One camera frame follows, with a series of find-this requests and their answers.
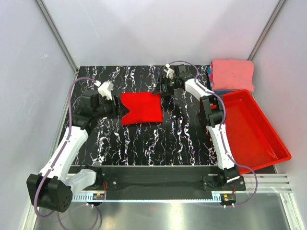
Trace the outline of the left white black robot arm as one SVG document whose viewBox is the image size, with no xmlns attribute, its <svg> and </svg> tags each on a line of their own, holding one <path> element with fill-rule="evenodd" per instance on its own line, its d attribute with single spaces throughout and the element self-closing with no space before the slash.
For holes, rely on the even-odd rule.
<svg viewBox="0 0 307 230">
<path fill-rule="evenodd" d="M 72 177 L 68 172 L 80 148 L 102 118 L 122 118 L 129 109 L 119 96 L 99 93 L 97 90 L 84 91 L 74 111 L 70 112 L 69 126 L 58 148 L 38 174 L 31 174 L 26 185 L 30 200 L 39 216 L 39 208 L 52 212 L 65 212 L 75 194 L 87 187 L 100 187 L 104 181 L 98 166 L 86 166 Z"/>
</svg>

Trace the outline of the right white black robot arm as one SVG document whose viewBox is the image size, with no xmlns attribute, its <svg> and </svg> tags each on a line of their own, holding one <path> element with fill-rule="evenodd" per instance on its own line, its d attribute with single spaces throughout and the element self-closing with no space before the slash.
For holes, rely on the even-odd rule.
<svg viewBox="0 0 307 230">
<path fill-rule="evenodd" d="M 156 88 L 152 94 L 166 97 L 173 95 L 175 89 L 182 88 L 198 99 L 200 103 L 198 117 L 211 135 L 217 156 L 217 184 L 223 186 L 240 177 L 238 166 L 233 159 L 228 143 L 225 104 L 221 96 L 201 84 L 198 80 L 198 72 L 196 76 L 188 73 L 185 63 L 182 61 L 181 65 L 174 67 L 167 63 L 162 74 L 158 77 Z"/>
</svg>

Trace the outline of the red t shirt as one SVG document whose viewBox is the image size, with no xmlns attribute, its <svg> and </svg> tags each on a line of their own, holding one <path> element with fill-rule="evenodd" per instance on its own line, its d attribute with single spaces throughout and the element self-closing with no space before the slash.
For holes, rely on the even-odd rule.
<svg viewBox="0 0 307 230">
<path fill-rule="evenodd" d="M 163 122 L 160 94 L 151 92 L 125 92 L 121 95 L 123 105 L 129 112 L 122 117 L 122 125 Z"/>
</svg>

